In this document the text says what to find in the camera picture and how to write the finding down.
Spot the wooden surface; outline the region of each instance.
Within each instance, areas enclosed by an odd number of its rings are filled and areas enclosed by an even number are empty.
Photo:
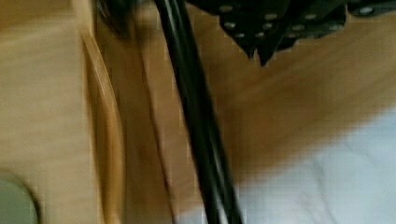
[[[96,41],[81,32],[84,42],[86,85],[94,173],[98,178],[99,211],[108,224],[123,223],[125,146],[117,100]]]
[[[116,38],[99,18],[96,24],[96,41],[117,99],[124,135],[124,223],[172,223],[146,76],[134,37],[134,24],[131,22],[129,39]]]
[[[0,14],[26,20],[0,30],[0,171],[33,192],[40,223],[100,223],[74,14],[12,2],[19,10],[2,1]]]
[[[282,171],[396,104],[396,15],[348,18],[344,31],[301,40],[265,68],[190,7],[191,23],[237,183]],[[172,66],[156,8],[136,12],[175,213],[201,204]]]

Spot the wooden floor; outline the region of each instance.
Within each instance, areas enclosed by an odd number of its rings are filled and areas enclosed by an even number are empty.
[[[67,1],[47,1],[37,11],[29,3],[0,3],[12,20],[21,15],[12,26],[0,20],[0,172],[32,192],[40,223],[97,224],[74,13]]]
[[[236,182],[281,172],[288,160],[359,127],[396,104],[396,15],[348,18],[344,31],[301,40],[264,67],[219,28],[189,8],[223,141]],[[200,204],[186,127],[154,5],[137,10],[167,179],[176,213]]]

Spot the black pole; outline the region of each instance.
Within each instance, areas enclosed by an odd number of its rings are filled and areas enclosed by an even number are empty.
[[[175,71],[208,224],[242,224],[205,73],[182,0],[155,0]]]

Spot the gray object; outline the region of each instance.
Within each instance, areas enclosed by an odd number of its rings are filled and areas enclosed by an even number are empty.
[[[0,223],[38,223],[34,200],[22,182],[12,175],[0,174]]]

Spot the white surface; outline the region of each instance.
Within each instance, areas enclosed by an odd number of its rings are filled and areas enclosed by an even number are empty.
[[[395,171],[396,108],[280,175],[239,186],[238,194],[247,224],[390,224]],[[178,222],[205,223],[205,213],[197,208]]]

